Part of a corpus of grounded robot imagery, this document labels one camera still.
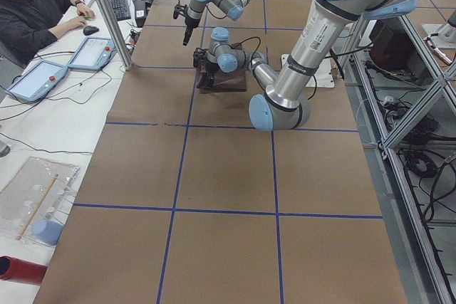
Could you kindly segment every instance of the red cylinder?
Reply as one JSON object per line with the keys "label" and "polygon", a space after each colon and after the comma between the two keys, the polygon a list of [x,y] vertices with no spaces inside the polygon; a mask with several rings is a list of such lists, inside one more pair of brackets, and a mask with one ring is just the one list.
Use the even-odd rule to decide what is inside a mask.
{"label": "red cylinder", "polygon": [[0,257],[0,280],[41,285],[47,266],[38,265],[11,256]]}

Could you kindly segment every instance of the black shirt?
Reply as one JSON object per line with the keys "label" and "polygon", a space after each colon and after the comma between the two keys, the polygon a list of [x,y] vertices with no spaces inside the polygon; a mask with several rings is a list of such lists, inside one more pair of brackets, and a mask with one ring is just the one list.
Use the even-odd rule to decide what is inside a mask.
{"label": "black shirt", "polygon": [[0,0],[0,40],[23,65],[57,38],[48,30],[61,20],[70,0]]}

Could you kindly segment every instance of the keyboard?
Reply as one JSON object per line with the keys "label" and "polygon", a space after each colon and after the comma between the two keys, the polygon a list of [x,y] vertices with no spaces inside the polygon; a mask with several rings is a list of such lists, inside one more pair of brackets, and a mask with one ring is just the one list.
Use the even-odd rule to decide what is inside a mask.
{"label": "keyboard", "polygon": [[109,4],[113,8],[115,18],[118,21],[124,21],[131,18],[128,0],[109,0]]}

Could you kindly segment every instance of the hand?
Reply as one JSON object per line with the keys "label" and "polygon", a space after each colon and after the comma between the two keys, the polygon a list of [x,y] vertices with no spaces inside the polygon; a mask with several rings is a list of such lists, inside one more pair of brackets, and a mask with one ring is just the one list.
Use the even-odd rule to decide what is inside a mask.
{"label": "hand", "polygon": [[68,31],[73,30],[74,28],[78,27],[84,27],[87,25],[87,21],[84,19],[84,17],[78,16],[73,19],[70,19],[65,23],[67,26]]}
{"label": "hand", "polygon": [[93,10],[84,3],[79,3],[76,8],[76,13],[79,16],[90,17],[92,19],[95,18],[95,12],[93,12]]}

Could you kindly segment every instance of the computer mouse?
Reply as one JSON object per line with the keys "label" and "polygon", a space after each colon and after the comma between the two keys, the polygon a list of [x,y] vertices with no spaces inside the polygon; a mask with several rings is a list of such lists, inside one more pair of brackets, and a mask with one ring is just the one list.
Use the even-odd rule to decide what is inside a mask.
{"label": "computer mouse", "polygon": [[87,25],[87,26],[84,27],[83,33],[86,36],[90,36],[91,34],[93,34],[95,32],[99,32],[99,30],[100,29],[97,28],[96,26]]}

